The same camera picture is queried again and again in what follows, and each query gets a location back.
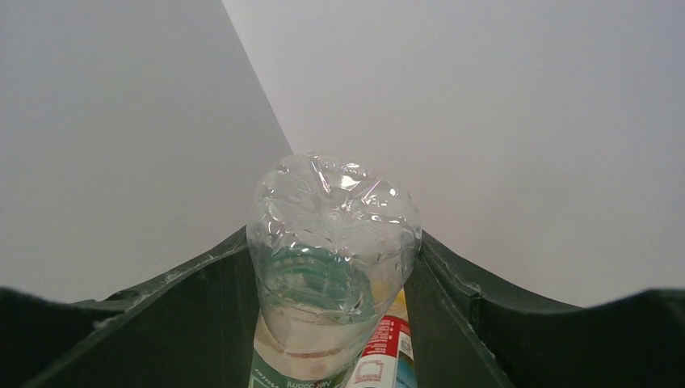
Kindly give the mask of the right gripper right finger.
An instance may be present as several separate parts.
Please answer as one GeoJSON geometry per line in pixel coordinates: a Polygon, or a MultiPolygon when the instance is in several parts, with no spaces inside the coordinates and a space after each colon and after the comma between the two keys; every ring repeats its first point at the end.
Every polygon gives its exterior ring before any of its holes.
{"type": "Polygon", "coordinates": [[[681,387],[684,292],[592,307],[541,296],[429,234],[405,286],[421,387],[681,387]]]}

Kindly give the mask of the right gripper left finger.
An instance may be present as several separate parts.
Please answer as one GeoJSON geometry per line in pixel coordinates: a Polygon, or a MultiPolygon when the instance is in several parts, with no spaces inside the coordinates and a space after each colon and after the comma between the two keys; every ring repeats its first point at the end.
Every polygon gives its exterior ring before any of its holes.
{"type": "Polygon", "coordinates": [[[245,387],[258,302],[246,232],[96,301],[1,290],[4,387],[245,387]]]}

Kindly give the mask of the yellow juice bottle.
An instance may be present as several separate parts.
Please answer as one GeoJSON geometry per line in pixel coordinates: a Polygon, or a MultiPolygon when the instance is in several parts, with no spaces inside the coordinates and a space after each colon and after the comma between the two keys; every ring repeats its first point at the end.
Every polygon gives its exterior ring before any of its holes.
{"type": "Polygon", "coordinates": [[[388,304],[388,308],[384,311],[384,316],[393,316],[409,322],[406,293],[403,288],[399,290],[393,302],[388,304]]]}

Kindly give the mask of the red label bottle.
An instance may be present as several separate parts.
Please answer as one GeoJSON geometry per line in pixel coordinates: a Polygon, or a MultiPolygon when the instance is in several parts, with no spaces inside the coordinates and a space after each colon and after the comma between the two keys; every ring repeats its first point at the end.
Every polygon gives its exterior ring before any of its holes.
{"type": "Polygon", "coordinates": [[[347,387],[417,388],[410,325],[384,316],[357,362],[347,387]]]}

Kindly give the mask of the clear bottle dark green label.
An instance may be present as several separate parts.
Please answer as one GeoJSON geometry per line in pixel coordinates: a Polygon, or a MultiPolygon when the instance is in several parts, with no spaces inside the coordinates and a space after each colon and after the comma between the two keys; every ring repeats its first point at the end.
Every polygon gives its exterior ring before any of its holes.
{"type": "Polygon", "coordinates": [[[246,237],[259,303],[250,386],[345,386],[414,270],[410,193],[350,158],[289,155],[256,187],[246,237]]]}

